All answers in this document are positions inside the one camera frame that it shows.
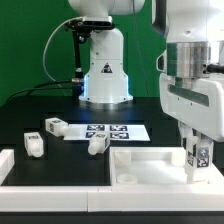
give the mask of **green backdrop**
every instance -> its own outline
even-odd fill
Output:
[[[0,105],[17,91],[50,81],[42,67],[45,44],[59,24],[75,16],[77,14],[67,0],[1,0]],[[159,96],[159,72],[156,71],[155,61],[165,49],[165,40],[151,27],[151,0],[146,0],[136,18],[142,62],[136,47],[133,15],[114,16],[115,24],[125,37],[124,70],[130,77],[130,93],[147,96],[143,76],[145,70],[150,96]],[[81,54],[83,69],[87,73],[89,42],[81,47]],[[73,55],[72,34],[62,29],[53,39],[47,55],[48,70],[56,80],[73,77]],[[60,95],[62,92],[35,94]]]

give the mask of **warning triangle label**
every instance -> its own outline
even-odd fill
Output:
[[[111,67],[110,67],[110,65],[109,65],[109,63],[107,63],[107,64],[104,66],[104,68],[103,68],[103,70],[101,71],[101,73],[113,73],[113,72],[112,72],[112,69],[111,69]]]

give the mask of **small white block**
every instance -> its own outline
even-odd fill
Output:
[[[127,149],[115,151],[114,162],[116,166],[130,166],[131,165],[131,151]]]
[[[3,149],[0,153],[0,185],[3,183],[14,164],[14,150]]]
[[[45,128],[47,132],[55,135],[56,137],[65,136],[68,129],[68,123],[56,117],[45,120]]]
[[[137,176],[129,173],[120,174],[117,177],[117,182],[119,184],[137,184],[138,178]]]
[[[97,153],[103,154],[109,145],[109,132],[96,132],[89,140],[88,152],[91,155],[96,155]]]
[[[28,156],[41,157],[44,154],[44,143],[38,132],[24,134],[24,143]]]
[[[186,150],[178,149],[172,152],[171,164],[176,167],[184,167],[186,160]]]

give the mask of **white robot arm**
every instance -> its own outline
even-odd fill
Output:
[[[213,140],[224,141],[223,19],[222,0],[153,0],[153,26],[167,42],[157,60],[161,105],[179,121],[191,182],[209,178]]]
[[[133,0],[68,0],[71,7],[81,16],[128,15],[133,13]],[[134,0],[139,12],[145,0]]]
[[[82,105],[97,109],[116,109],[132,101],[128,76],[123,71],[123,35],[114,29],[109,15],[138,12],[145,0],[69,0],[82,16],[77,29],[91,36],[90,70],[84,78]]]

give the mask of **table surface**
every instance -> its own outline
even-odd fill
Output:
[[[109,150],[90,156],[88,141],[63,141],[45,131],[45,119],[58,117],[69,124],[142,124],[150,142],[112,141],[119,147],[178,147],[177,121],[162,112],[159,98],[136,98],[128,108],[100,111],[79,106],[72,97],[16,97],[0,108],[0,150],[15,149],[15,166],[4,186],[109,186]],[[27,156],[24,133],[39,132],[45,154]],[[1,213],[2,223],[223,223],[222,212],[143,213]]]

